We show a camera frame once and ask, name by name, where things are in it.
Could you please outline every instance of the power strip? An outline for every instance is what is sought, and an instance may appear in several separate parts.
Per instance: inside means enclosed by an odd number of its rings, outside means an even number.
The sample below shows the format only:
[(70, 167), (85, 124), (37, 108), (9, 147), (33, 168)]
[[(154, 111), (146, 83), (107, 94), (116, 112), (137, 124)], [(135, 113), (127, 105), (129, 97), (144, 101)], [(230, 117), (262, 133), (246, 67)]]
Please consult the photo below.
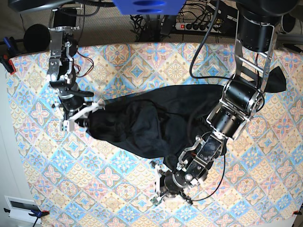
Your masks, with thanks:
[[(198, 23), (192, 24), (192, 23), (181, 23), (177, 22), (175, 25), (176, 30), (179, 31), (196, 31), (196, 32), (207, 32), (208, 28), (206, 25), (199, 25)], [(221, 33), (218, 31), (218, 29), (212, 28), (213, 33)]]

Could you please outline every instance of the blue object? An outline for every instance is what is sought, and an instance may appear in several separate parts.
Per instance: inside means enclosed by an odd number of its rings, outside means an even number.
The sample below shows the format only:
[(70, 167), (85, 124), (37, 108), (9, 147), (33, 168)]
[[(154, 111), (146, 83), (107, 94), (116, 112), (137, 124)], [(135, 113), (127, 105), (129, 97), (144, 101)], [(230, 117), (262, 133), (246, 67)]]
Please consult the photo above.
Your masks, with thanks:
[(186, 0), (113, 0), (123, 15), (177, 15)]

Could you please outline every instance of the patterned tablecloth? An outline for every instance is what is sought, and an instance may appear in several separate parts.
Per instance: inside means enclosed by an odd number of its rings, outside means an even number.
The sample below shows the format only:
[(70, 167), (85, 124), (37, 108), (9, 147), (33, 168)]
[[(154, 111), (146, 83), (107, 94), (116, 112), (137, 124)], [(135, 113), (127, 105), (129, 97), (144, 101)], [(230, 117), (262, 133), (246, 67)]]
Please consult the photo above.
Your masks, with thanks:
[[(81, 48), (94, 70), (77, 79), (94, 100), (110, 99), (192, 80), (188, 69), (197, 44), (115, 44)], [(250, 52), (246, 58), (254, 60)], [(59, 131), (57, 99), (48, 87), (48, 53), (13, 59), (7, 74), (11, 116), (30, 191), (43, 210), (43, 226), (65, 227), (241, 227), (290, 218), (303, 202), (303, 57), (276, 51), (272, 67), (287, 77), (287, 91), (267, 94), (266, 105), (234, 142), (229, 141), (226, 173), (218, 192), (188, 206), (170, 201), (153, 207), (155, 177), (149, 160), (88, 136), (83, 129)], [(90, 63), (79, 55), (86, 71)], [(232, 45), (208, 45), (196, 75), (229, 76), (235, 70)], [(220, 181), (223, 158), (204, 185), (188, 194), (203, 198)]]

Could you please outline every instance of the black garment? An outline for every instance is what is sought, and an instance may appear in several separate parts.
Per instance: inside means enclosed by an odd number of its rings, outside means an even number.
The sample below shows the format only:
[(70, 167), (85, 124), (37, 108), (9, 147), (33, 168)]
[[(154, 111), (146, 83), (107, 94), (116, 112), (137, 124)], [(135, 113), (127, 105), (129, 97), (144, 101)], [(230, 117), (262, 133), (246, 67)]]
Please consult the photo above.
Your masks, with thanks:
[(210, 131), (207, 117), (222, 96), (220, 85), (181, 85), (137, 96), (110, 100), (105, 110), (89, 115), (88, 133), (144, 158), (166, 157), (187, 146), (187, 121), (201, 103), (192, 123), (192, 137)]

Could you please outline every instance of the tile-patterned fabric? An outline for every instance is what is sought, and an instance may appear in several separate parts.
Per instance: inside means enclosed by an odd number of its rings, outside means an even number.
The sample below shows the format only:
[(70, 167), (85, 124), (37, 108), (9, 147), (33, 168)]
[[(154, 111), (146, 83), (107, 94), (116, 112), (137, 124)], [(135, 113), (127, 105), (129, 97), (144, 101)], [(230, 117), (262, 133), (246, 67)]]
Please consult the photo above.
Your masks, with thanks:
[[(94, 100), (175, 84), (219, 83), (193, 80), (188, 69), (198, 44), (115, 44), (80, 48), (94, 70), (77, 82), (94, 91)], [(255, 56), (246, 51), (246, 58)], [(140, 158), (79, 127), (59, 131), (57, 98), (46, 82), (48, 54), (19, 56), (7, 74), (11, 116), (30, 191), (43, 210), (44, 226), (65, 227), (241, 227), (290, 218), (303, 202), (303, 57), (276, 51), (287, 90), (267, 94), (266, 105), (249, 127), (228, 142), (226, 174), (211, 198), (188, 206), (168, 201), (158, 207), (149, 198), (155, 176), (150, 160)], [(85, 72), (90, 63), (75, 61)], [(235, 70), (232, 45), (206, 45), (196, 75), (229, 76)], [(187, 193), (198, 199), (218, 185), (223, 158), (215, 161), (205, 184)]]

